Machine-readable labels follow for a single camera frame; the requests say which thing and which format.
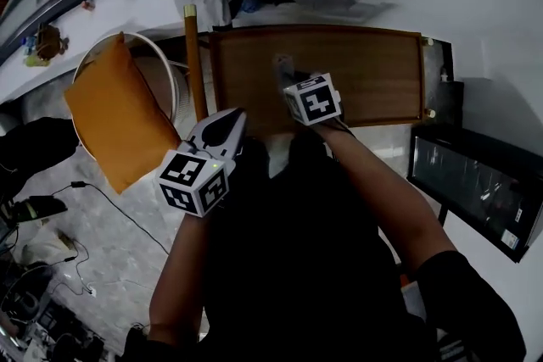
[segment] orange cushion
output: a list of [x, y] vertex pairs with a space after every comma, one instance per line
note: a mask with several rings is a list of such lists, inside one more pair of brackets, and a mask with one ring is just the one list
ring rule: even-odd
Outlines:
[[81, 140], [117, 193], [181, 143], [124, 40], [120, 33], [64, 93]]

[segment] wooden board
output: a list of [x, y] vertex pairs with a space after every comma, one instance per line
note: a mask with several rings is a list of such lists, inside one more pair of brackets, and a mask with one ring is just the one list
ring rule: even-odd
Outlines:
[[289, 54], [300, 71], [330, 73], [349, 126], [405, 124], [423, 116], [422, 38], [418, 33], [336, 25], [250, 27], [210, 34], [218, 110], [241, 107], [248, 133], [294, 129], [273, 71]]

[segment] floor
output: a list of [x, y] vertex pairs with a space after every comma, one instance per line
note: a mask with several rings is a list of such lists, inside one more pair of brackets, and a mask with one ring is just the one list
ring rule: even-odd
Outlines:
[[[424, 48], [427, 101], [433, 96], [432, 88], [439, 83], [439, 70], [443, 53], [439, 43]], [[210, 103], [212, 85], [209, 68], [206, 74], [206, 91]], [[71, 74], [64, 75], [22, 97], [25, 121], [43, 116], [69, 118], [70, 112], [62, 97], [70, 85]], [[190, 114], [178, 130], [183, 136], [194, 123]], [[377, 156], [402, 176], [406, 176], [409, 161], [409, 125], [387, 125], [355, 128], [353, 132]], [[289, 136], [277, 136], [266, 144], [271, 154], [270, 173], [276, 174], [285, 164]], [[49, 194], [70, 184], [87, 181], [101, 188], [132, 218], [170, 248], [182, 216], [175, 209], [157, 200], [152, 183], [153, 174], [146, 175], [121, 196], [116, 195], [104, 179], [97, 163], [82, 147], [70, 159], [35, 175], [25, 185], [17, 198]], [[34, 237], [40, 240], [51, 237], [51, 231], [62, 231], [83, 243], [90, 258], [79, 266], [82, 280], [94, 288], [96, 295], [83, 293], [74, 262], [55, 266], [57, 274], [48, 289], [59, 282], [53, 298], [71, 309], [80, 320], [93, 329], [106, 342], [106, 348], [122, 354], [126, 334], [134, 323], [148, 324], [148, 305], [154, 286], [165, 263], [164, 252], [146, 234], [115, 210], [91, 187], [68, 189], [59, 193], [68, 211], [52, 218], [46, 225], [27, 223], [20, 228], [20, 239], [14, 256], [21, 259], [23, 247]], [[439, 205], [429, 200], [434, 211]]]

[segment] person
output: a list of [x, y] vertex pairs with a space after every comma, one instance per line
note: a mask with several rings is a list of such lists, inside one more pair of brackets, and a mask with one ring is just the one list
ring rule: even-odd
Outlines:
[[[147, 359], [430, 361], [440, 328], [480, 360], [523, 360], [506, 303], [422, 195], [347, 131], [300, 133], [272, 179], [268, 163], [246, 139], [223, 206], [185, 215], [150, 304]], [[378, 227], [417, 280], [426, 321], [407, 312]]]

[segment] wooden stick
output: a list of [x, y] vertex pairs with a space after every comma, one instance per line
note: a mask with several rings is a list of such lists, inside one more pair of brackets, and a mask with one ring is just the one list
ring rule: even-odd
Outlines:
[[196, 5], [185, 5], [185, 41], [187, 42], [187, 63], [190, 71], [190, 87], [194, 98], [196, 120], [207, 118], [207, 102], [205, 101], [204, 77], [198, 42], [198, 22], [196, 21]]

